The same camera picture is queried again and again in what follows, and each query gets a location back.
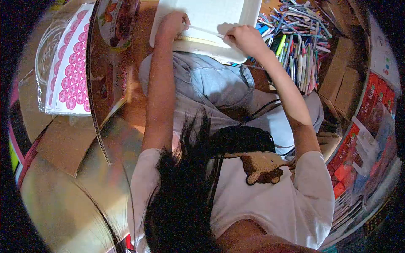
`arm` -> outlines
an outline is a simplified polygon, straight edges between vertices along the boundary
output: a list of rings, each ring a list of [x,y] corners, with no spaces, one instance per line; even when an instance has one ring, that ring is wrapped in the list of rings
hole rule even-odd
[[[259,31],[251,26],[234,27],[228,31],[225,39],[259,61],[274,82],[293,132],[297,160],[308,151],[320,152],[312,120],[300,91],[273,51],[266,46]]]
[[[183,22],[190,25],[185,13],[172,12],[163,18],[156,33],[149,73],[142,151],[163,147],[171,150],[172,147],[175,110],[173,41],[178,33],[188,29]]]

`white t-shirt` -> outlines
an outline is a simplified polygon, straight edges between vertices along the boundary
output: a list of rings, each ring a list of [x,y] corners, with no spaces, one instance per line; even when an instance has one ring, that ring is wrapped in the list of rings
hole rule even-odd
[[[139,253],[149,252],[143,218],[149,197],[159,181],[156,169],[159,156],[158,149],[143,151],[131,180],[134,212],[132,214],[129,201],[128,226]],[[296,163],[294,183],[288,167],[281,169],[284,174],[275,185],[247,185],[242,160],[239,157],[224,159],[211,213],[215,238],[236,221],[251,219],[267,234],[313,249],[321,246],[329,234],[335,204],[322,154],[310,151],[301,156]]]

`sticker sheet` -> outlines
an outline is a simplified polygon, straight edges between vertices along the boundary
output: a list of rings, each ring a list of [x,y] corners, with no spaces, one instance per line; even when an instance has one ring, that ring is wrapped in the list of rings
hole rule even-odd
[[[86,46],[94,5],[83,4],[66,27],[53,59],[47,88],[47,113],[90,115]]]

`hand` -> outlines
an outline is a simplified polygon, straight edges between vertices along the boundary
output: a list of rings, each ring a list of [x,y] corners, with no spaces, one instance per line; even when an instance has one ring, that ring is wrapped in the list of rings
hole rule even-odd
[[[174,41],[177,34],[188,29],[190,20],[187,14],[180,11],[173,11],[163,17],[156,33],[155,40],[169,39]]]
[[[232,28],[226,33],[224,40],[234,43],[245,54],[256,59],[270,51],[260,32],[250,25]]]

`teddy bear patch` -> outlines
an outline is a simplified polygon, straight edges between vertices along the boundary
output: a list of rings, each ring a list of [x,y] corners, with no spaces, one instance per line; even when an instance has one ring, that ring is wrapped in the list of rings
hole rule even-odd
[[[281,156],[272,152],[257,151],[228,155],[228,157],[230,156],[239,156],[241,158],[248,185],[278,183],[284,173],[280,167],[287,165],[287,162],[282,160]]]

